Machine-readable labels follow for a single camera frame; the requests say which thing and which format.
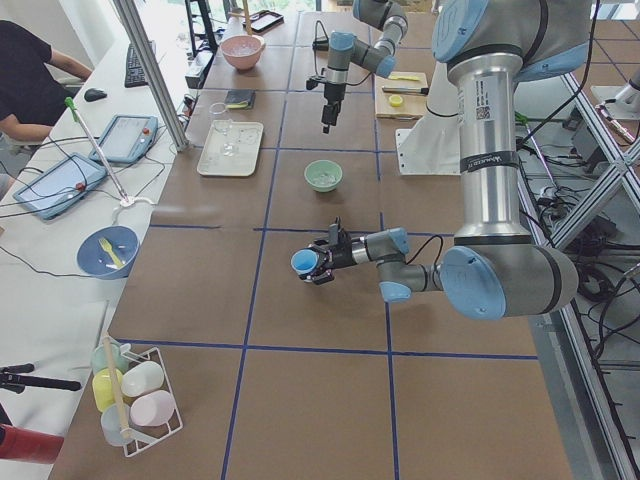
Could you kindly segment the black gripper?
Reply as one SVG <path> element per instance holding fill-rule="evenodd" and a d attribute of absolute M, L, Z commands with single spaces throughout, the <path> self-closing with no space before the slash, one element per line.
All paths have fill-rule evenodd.
<path fill-rule="evenodd" d="M 324 98 L 326 100 L 326 104 L 322 110 L 322 131 L 324 134 L 329 134 L 330 125 L 337 124 L 337 119 L 341 111 L 341 104 L 343 101 L 343 84 L 325 82 Z"/>
<path fill-rule="evenodd" d="M 334 280 L 332 269 L 354 266 L 352 238 L 349 234 L 339 235 L 328 243 L 325 239 L 316 239 L 308 245 L 308 249 L 317 254 L 319 260 L 330 260 L 329 268 L 316 267 L 302 272 L 302 280 L 306 283 L 322 285 Z"/>

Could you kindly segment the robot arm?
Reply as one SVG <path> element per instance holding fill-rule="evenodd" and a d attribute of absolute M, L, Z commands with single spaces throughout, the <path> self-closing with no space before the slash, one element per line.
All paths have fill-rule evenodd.
<path fill-rule="evenodd" d="M 333 31 L 328 39 L 328 60 L 324 73 L 315 80 L 324 85 L 321 123 L 328 134 L 337 125 L 341 104 L 345 98 L 348 72 L 355 64 L 368 72 L 387 78 L 396 65 L 395 53 L 408 31 L 403 8 L 394 1 L 354 1 L 353 16 L 381 32 L 378 41 L 370 45 L 350 32 Z"/>
<path fill-rule="evenodd" d="M 457 91 L 462 228 L 441 261 L 408 260 L 408 236 L 393 228 L 353 237 L 333 224 L 296 252 L 298 277 L 320 285 L 337 269 L 372 262 L 388 303 L 441 290 L 462 315 L 497 320 L 558 310 L 578 275 L 559 250 L 537 246 L 519 220 L 514 90 L 582 65 L 588 55 L 587 1 L 449 1 L 432 36 L 435 59 Z"/>

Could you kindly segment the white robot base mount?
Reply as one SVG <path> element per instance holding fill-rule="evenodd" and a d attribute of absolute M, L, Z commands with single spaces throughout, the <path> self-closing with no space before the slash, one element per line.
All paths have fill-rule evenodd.
<path fill-rule="evenodd" d="M 457 88 L 447 79 L 446 65 L 436 62 L 426 113 L 412 129 L 396 131 L 401 175 L 460 174 L 457 94 Z"/>

